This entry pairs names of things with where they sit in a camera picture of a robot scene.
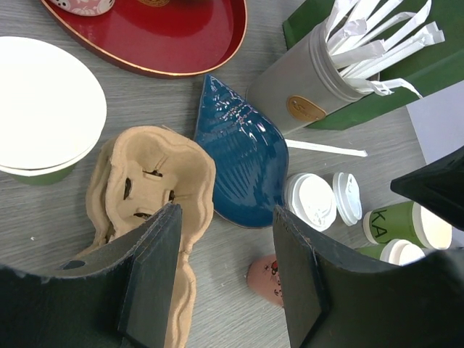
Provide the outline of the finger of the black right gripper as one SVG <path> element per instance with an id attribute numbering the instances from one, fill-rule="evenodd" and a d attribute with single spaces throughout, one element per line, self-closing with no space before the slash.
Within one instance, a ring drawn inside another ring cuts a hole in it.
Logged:
<path id="1" fill-rule="evenodd" d="M 463 148 L 421 169 L 395 178 L 390 189 L 406 197 L 458 230 L 463 229 Z"/>

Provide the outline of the green paper cups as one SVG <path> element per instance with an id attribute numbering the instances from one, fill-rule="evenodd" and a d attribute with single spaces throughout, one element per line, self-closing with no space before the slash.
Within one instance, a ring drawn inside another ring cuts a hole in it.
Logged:
<path id="1" fill-rule="evenodd" d="M 77 57 L 45 41 L 1 37 L 1 171 L 28 185 L 68 176 L 97 144 L 107 101 Z"/>

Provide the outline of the green paper coffee cup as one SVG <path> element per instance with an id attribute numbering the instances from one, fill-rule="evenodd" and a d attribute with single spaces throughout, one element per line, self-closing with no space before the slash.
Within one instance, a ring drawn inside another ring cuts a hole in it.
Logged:
<path id="1" fill-rule="evenodd" d="M 389 257 L 384 255 L 385 244 L 379 244 L 375 246 L 365 246 L 355 249 L 355 251 L 359 252 L 368 257 L 372 257 L 376 260 L 380 260 L 382 262 L 389 262 Z"/>

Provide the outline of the white cup lid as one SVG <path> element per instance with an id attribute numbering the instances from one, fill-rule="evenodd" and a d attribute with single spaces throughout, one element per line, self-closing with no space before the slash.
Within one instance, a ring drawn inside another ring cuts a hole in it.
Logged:
<path id="1" fill-rule="evenodd" d="M 360 187 L 351 173 L 335 173 L 333 175 L 333 192 L 337 210 L 347 226 L 356 225 L 363 217 L 360 200 Z"/>
<path id="2" fill-rule="evenodd" d="M 417 262 L 425 257 L 424 251 L 405 239 L 393 239 L 382 249 L 380 261 L 404 266 Z"/>

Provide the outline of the stack of white lids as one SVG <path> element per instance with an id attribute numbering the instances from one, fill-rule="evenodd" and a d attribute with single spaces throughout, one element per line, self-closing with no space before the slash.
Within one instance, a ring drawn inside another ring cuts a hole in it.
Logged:
<path id="1" fill-rule="evenodd" d="M 298 173 L 288 177 L 284 197 L 286 207 L 316 231 L 327 230 L 336 219 L 334 192 L 316 174 Z"/>

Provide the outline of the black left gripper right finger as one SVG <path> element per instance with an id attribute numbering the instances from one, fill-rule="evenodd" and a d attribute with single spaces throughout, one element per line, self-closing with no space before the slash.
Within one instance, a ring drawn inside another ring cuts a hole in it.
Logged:
<path id="1" fill-rule="evenodd" d="M 388 347 L 385 318 L 374 317 L 372 291 L 394 266 L 356 252 L 305 225 L 282 207 L 273 240 L 292 347 Z"/>

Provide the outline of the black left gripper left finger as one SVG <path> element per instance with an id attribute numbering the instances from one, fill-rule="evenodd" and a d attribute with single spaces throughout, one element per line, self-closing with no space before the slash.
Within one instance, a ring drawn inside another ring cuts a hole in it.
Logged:
<path id="1" fill-rule="evenodd" d="M 163 347 L 181 239 L 181 208 L 166 204 L 139 227 L 59 268 L 72 282 L 68 347 Z"/>

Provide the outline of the small pink handled cup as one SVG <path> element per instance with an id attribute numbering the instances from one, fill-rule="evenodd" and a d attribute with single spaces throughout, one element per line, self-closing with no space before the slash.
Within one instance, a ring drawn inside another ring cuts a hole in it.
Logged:
<path id="1" fill-rule="evenodd" d="M 273 305 L 283 307 L 281 279 L 275 254 L 255 260 L 246 275 L 248 287 Z"/>

